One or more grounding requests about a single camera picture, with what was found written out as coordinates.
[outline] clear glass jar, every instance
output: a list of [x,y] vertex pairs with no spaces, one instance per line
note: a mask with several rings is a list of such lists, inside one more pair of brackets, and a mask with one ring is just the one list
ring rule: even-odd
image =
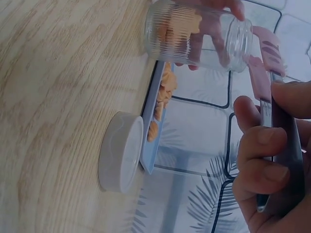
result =
[[228,11],[159,0],[151,5],[144,29],[149,56],[165,62],[242,72],[251,52],[249,20]]

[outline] wood grain surface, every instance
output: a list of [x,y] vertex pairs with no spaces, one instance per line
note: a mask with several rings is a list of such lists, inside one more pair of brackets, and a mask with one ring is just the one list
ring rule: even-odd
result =
[[148,0],[0,0],[0,232],[119,233],[140,192],[100,189],[101,141],[139,115]]

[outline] tweezers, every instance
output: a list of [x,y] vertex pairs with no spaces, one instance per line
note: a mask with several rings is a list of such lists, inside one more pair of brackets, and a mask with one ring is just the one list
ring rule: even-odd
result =
[[285,216],[305,196],[299,133],[295,118],[280,108],[271,95],[271,83],[283,82],[283,77],[286,75],[279,53],[279,39],[274,33],[263,27],[254,26],[252,31],[259,38],[262,55],[262,61],[259,57],[250,56],[247,62],[254,96],[260,101],[260,124],[265,127],[281,127],[287,134],[284,151],[265,159],[286,166],[290,171],[290,180],[282,190],[271,195],[257,194],[257,211]]

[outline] blue tray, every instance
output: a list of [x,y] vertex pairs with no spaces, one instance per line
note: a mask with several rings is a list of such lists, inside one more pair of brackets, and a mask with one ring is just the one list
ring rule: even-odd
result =
[[[155,65],[155,70],[152,76],[151,84],[149,87],[149,92],[147,94],[145,106],[142,111],[142,119],[144,122],[144,130],[143,130],[143,138],[142,138],[142,147],[140,153],[140,163],[143,168],[151,174],[156,160],[157,148],[159,146],[160,135],[162,132],[163,121],[165,117],[166,110],[163,110],[162,121],[158,122],[154,118],[154,110],[156,106],[156,98],[159,92],[161,78],[164,70],[165,62],[158,61]],[[150,122],[154,120],[159,126],[159,132],[157,138],[152,142],[147,141],[148,130],[150,126]]]

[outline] white jar lid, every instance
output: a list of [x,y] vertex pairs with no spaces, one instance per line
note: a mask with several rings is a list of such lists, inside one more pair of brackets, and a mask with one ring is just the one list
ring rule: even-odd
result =
[[126,193],[138,166],[143,135],[140,116],[118,112],[104,134],[98,163],[98,177],[103,189]]

